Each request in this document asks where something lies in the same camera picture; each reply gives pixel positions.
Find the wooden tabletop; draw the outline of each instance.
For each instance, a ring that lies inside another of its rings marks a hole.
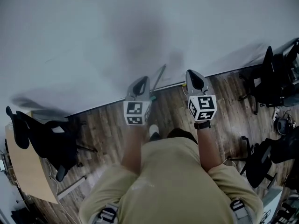
[[[5,134],[11,163],[21,190],[58,204],[55,183],[49,178],[50,172],[44,160],[37,155],[31,144],[27,149],[17,146],[11,124],[5,127]]]

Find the black wristwatch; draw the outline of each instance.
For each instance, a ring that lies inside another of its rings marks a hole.
[[[205,129],[205,128],[211,128],[210,121],[206,121],[204,123],[194,123],[194,128],[196,129]]]

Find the yellow t-shirt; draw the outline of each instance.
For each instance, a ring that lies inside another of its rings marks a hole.
[[[263,203],[234,167],[219,165],[208,173],[198,146],[187,138],[154,141],[142,147],[141,174],[109,167],[83,201],[79,217],[90,217],[117,203],[120,224],[233,223],[231,200],[241,199],[256,222]]]

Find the person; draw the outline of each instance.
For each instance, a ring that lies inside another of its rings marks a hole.
[[[111,204],[117,219],[105,223],[259,223],[263,203],[234,167],[222,164],[209,121],[195,127],[198,143],[181,129],[161,139],[153,125],[142,146],[144,127],[129,126],[120,165],[109,167],[82,202],[82,224],[107,220]],[[245,215],[234,212],[234,201]]]

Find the shoe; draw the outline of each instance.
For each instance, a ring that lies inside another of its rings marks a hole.
[[[149,127],[149,136],[151,137],[154,133],[159,133],[159,128],[157,125],[151,125]]]

